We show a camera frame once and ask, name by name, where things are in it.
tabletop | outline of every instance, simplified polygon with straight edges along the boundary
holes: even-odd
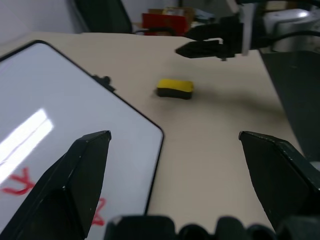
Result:
[[[257,51],[222,62],[177,55],[175,49],[189,41],[183,37],[35,32],[0,46],[0,55],[35,39],[51,43],[91,74],[111,77],[117,94],[163,129],[149,214],[171,217],[177,229],[197,223],[212,232],[226,215],[246,226],[271,226],[253,189],[239,132],[299,146]],[[193,98],[156,96],[162,78],[192,81]]]

white board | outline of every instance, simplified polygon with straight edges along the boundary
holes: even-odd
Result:
[[[112,140],[89,240],[102,240],[113,217],[145,213],[163,132],[44,42],[5,57],[0,62],[0,232],[76,139],[103,130],[111,131]]]

